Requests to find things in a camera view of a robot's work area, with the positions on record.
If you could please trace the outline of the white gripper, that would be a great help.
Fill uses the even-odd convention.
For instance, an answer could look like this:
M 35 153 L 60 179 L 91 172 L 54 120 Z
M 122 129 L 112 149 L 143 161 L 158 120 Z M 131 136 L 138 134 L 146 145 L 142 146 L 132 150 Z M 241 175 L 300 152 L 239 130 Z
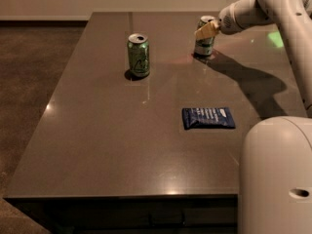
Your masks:
M 226 35 L 248 28 L 271 24 L 272 20 L 262 11 L 257 0 L 239 0 L 222 9 L 217 20 L 211 20 L 195 31 L 195 38 L 215 37 L 219 30 Z

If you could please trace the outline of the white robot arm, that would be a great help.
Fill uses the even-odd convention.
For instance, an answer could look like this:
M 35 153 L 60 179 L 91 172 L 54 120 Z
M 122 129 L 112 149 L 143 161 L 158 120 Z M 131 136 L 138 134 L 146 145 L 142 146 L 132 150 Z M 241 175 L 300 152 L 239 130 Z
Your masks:
M 198 40 L 274 23 L 307 114 L 312 107 L 311 0 L 239 0 L 196 31 Z M 240 161 L 238 234 L 312 234 L 312 119 L 280 116 L 248 132 Z

